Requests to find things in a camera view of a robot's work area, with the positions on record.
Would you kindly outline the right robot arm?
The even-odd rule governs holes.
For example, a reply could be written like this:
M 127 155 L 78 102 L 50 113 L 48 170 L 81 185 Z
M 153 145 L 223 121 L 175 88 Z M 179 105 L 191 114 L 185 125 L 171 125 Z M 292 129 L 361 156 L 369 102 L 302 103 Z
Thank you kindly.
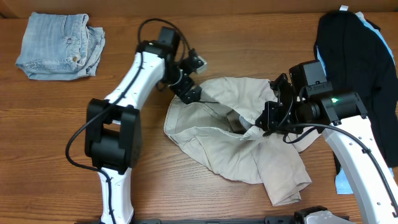
M 267 136 L 318 131 L 344 170 L 363 222 L 397 223 L 397 184 L 359 94 L 333 89 L 318 60 L 300 63 L 269 84 L 277 101 L 265 103 L 255 125 Z

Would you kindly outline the beige khaki shorts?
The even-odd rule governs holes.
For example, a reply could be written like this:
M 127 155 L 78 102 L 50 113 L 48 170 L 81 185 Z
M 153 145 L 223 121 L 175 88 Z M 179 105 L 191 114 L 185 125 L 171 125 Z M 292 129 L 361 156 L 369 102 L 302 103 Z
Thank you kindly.
M 273 206 L 301 200 L 311 184 L 300 153 L 319 137 L 303 139 L 255 125 L 267 101 L 276 101 L 267 79 L 221 77 L 203 82 L 198 102 L 171 101 L 164 133 L 188 156 L 229 180 L 263 184 Z

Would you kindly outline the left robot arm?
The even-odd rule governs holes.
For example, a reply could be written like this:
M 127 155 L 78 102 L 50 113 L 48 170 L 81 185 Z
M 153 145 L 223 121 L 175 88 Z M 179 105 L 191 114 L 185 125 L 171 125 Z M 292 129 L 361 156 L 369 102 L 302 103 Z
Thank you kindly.
M 100 223 L 132 223 L 131 172 L 142 149 L 141 116 L 153 86 L 163 83 L 185 104 L 200 100 L 201 88 L 190 74 L 206 68 L 195 50 L 177 62 L 183 34 L 162 27 L 158 39 L 138 44 L 133 65 L 105 99 L 92 99 L 86 111 L 85 154 L 100 180 L 103 213 Z

